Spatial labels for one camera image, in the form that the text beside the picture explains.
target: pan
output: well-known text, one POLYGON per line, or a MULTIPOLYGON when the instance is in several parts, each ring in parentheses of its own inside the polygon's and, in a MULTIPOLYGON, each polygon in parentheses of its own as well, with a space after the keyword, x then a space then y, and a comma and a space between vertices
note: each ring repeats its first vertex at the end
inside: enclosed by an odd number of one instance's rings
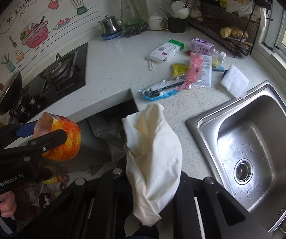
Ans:
POLYGON ((13 107, 21 89, 22 76, 20 71, 17 71, 10 77, 0 93, 0 115, 6 114, 13 107))

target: plastic bottle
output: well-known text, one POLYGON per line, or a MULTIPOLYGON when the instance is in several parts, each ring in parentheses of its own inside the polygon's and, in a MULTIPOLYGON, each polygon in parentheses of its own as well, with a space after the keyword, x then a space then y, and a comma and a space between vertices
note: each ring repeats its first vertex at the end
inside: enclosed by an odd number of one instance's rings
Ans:
POLYGON ((226 58, 225 52, 220 52, 215 45, 200 38, 192 37, 188 39, 187 48, 194 53, 212 56, 212 60, 217 60, 220 64, 226 58))

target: bottle label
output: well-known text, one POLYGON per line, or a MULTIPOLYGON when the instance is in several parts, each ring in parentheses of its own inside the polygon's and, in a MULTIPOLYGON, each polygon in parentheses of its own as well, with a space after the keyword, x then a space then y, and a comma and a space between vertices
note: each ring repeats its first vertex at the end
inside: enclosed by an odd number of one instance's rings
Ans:
POLYGON ((195 38, 191 42, 190 50, 192 50, 194 53, 207 55, 213 46, 214 46, 213 44, 208 43, 205 40, 202 40, 200 38, 195 38))

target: black glass stovetop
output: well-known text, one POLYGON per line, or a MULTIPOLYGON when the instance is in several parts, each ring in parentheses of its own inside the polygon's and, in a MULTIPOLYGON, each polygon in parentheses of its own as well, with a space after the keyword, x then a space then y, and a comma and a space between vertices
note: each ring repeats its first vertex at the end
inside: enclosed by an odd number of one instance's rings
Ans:
POLYGON ((64 67, 56 70, 57 61, 38 74, 20 93, 10 110, 10 122, 26 123, 47 107, 85 85, 88 44, 61 57, 64 67))

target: glass carafe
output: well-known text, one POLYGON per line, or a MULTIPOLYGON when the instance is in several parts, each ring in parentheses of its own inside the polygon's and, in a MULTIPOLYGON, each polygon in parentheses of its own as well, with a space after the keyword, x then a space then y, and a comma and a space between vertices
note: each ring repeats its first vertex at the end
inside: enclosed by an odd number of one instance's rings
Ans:
POLYGON ((121 21, 125 30, 144 23, 132 0, 121 0, 121 21))

